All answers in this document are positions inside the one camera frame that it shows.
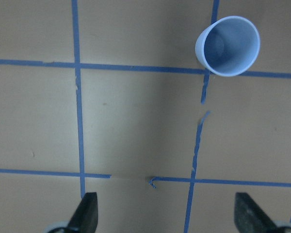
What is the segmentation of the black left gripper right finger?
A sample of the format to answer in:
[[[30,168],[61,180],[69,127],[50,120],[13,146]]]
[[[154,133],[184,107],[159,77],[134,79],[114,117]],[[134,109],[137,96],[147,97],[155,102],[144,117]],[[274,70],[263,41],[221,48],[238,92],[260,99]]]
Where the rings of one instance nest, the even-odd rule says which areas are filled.
[[[240,233],[268,233],[276,224],[245,192],[235,194],[234,223]]]

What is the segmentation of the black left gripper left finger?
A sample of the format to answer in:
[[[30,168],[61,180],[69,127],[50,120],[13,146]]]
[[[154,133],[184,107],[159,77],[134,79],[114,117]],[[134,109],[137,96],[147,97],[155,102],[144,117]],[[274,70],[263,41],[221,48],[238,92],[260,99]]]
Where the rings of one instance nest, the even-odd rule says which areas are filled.
[[[97,193],[85,193],[76,211],[70,219],[69,233],[95,233],[98,225]]]

